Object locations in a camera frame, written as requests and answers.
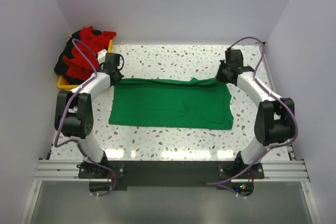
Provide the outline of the green t shirt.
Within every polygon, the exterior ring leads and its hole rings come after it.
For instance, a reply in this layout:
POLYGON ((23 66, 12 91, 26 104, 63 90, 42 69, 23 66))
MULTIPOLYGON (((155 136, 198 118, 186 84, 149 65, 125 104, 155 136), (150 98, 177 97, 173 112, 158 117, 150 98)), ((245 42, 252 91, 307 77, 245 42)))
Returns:
POLYGON ((231 130, 231 97, 227 85, 214 78, 124 79, 114 87, 109 123, 231 130))

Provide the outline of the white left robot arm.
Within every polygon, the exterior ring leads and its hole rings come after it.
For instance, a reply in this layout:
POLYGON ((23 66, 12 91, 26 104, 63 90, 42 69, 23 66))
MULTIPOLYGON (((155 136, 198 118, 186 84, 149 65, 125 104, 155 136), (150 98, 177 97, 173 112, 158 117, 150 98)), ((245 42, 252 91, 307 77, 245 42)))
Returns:
POLYGON ((108 52, 99 63, 98 69, 80 86, 57 95, 55 112, 54 147, 75 143, 83 160, 92 163, 90 171, 97 178, 108 174, 109 165, 102 160, 105 152, 98 145, 92 129, 94 126, 92 102, 106 89, 116 85, 123 78, 121 70, 124 57, 108 52))

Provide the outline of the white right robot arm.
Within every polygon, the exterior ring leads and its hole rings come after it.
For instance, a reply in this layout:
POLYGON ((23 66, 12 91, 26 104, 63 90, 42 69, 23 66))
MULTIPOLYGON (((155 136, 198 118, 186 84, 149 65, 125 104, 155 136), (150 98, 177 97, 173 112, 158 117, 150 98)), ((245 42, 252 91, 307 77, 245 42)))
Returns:
POLYGON ((235 175, 246 178, 252 173, 252 166, 259 163, 268 151, 296 139, 295 103, 291 98, 282 98, 274 93, 257 78, 255 70, 244 65, 243 53, 239 49, 228 48, 225 51, 216 80, 240 88, 257 106, 254 138, 238 152, 234 163, 235 175))

